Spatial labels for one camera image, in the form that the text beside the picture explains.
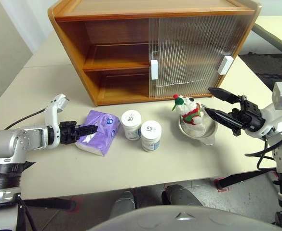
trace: wooden cabinet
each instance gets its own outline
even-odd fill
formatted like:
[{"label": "wooden cabinet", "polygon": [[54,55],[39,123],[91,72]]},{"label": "wooden cabinet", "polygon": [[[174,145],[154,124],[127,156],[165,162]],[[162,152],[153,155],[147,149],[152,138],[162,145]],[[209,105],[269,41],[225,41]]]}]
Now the wooden cabinet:
[{"label": "wooden cabinet", "polygon": [[91,99],[106,105],[211,96],[259,11],[251,0],[61,0],[48,14]]}]

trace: green hat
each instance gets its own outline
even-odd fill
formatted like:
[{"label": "green hat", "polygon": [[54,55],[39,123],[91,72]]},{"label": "green hat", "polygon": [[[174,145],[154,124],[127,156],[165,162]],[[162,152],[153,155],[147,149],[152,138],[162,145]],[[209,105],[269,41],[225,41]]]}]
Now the green hat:
[{"label": "green hat", "polygon": [[184,100],[182,98],[180,98],[177,94],[175,94],[173,96],[173,98],[175,99],[174,100],[175,101],[175,105],[174,105],[172,111],[176,108],[177,105],[183,105],[184,104]]}]

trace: purple tissue pack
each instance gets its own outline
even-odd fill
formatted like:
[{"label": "purple tissue pack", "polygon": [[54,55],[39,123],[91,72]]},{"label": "purple tissue pack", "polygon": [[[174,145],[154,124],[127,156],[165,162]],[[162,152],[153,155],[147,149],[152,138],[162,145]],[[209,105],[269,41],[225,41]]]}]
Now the purple tissue pack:
[{"label": "purple tissue pack", "polygon": [[97,132],[80,137],[75,144],[82,150],[105,156],[120,124],[120,120],[117,116],[91,110],[83,126],[96,125],[98,126]]}]

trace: cabinet top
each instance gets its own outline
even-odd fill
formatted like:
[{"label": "cabinet top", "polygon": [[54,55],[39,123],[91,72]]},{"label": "cabinet top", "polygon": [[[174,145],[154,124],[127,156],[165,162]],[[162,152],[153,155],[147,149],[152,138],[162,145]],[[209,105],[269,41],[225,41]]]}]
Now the cabinet top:
[{"label": "cabinet top", "polygon": [[253,14],[250,0],[61,0],[49,13],[57,21]]}]

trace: wooden shelf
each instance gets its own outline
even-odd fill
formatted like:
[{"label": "wooden shelf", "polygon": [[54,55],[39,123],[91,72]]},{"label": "wooden shelf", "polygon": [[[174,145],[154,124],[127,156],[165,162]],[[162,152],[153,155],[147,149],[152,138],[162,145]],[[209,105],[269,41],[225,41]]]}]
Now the wooden shelf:
[{"label": "wooden shelf", "polygon": [[150,101],[148,74],[109,76],[101,81],[98,105]]},{"label": "wooden shelf", "polygon": [[146,67],[149,67],[148,44],[97,45],[90,48],[83,70],[127,70]]}]

